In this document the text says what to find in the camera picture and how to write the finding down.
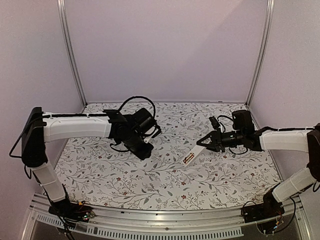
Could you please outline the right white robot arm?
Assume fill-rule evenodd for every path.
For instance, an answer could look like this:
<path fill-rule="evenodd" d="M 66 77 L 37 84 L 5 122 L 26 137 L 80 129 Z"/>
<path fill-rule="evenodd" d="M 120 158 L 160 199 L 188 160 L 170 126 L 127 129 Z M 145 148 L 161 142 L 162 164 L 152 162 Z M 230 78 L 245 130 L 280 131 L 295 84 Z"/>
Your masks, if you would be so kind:
<path fill-rule="evenodd" d="M 232 113 L 233 130 L 221 132 L 215 117 L 210 117 L 213 131 L 196 142 L 213 152 L 224 152 L 226 148 L 243 146 L 255 151 L 298 151 L 308 154 L 306 167 L 273 188 L 272 197 L 259 206 L 262 218 L 269 218 L 278 210 L 278 203 L 301 192 L 320 180 L 320 126 L 303 128 L 272 128 L 256 130 L 250 111 L 237 110 Z"/>

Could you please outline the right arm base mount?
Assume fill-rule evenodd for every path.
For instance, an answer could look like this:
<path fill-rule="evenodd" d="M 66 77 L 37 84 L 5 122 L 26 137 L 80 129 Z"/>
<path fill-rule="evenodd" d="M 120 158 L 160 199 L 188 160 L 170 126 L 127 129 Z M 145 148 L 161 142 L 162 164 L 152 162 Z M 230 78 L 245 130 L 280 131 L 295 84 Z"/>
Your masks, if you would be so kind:
<path fill-rule="evenodd" d="M 241 208 L 241 216 L 245 223 L 256 222 L 268 218 L 280 216 L 285 213 L 282 202 L 277 202 L 269 190 L 262 198 L 262 203 L 248 205 Z"/>

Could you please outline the white remote control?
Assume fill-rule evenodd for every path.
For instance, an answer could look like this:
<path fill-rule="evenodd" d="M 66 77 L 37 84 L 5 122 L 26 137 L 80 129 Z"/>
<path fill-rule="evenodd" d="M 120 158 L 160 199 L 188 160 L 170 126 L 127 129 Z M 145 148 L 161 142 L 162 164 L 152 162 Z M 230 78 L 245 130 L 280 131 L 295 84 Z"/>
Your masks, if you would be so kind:
<path fill-rule="evenodd" d="M 195 145 L 190 152 L 182 160 L 184 166 L 190 165 L 206 148 L 204 146 Z"/>

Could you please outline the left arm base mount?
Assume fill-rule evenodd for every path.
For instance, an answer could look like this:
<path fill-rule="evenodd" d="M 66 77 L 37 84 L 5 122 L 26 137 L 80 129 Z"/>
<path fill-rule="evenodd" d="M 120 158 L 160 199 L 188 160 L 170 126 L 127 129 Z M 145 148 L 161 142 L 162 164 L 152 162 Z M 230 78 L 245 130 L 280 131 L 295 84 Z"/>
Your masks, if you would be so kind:
<path fill-rule="evenodd" d="M 50 207 L 49 213 L 54 214 L 64 220 L 71 222 L 88 222 L 95 217 L 93 208 L 85 205 L 85 201 L 73 203 L 70 201 L 68 194 L 59 201 L 52 201 L 48 198 Z"/>

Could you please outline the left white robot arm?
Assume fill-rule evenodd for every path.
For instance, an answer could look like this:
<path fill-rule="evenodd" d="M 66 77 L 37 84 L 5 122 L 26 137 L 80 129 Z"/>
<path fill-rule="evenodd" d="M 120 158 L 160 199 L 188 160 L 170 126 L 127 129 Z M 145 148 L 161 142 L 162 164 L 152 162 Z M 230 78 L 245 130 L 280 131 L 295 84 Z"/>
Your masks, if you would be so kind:
<path fill-rule="evenodd" d="M 34 107 L 19 137 L 9 151 L 11 158 L 19 158 L 38 179 L 48 199 L 63 216 L 74 213 L 68 193 L 59 181 L 46 154 L 46 143 L 76 138 L 106 138 L 114 140 L 110 146 L 122 144 L 124 152 L 130 152 L 140 160 L 151 156 L 150 139 L 161 133 L 156 113 L 141 108 L 133 114 L 122 114 L 122 104 L 117 109 L 105 109 L 94 113 L 52 113 Z M 21 154 L 13 152 L 21 144 Z"/>

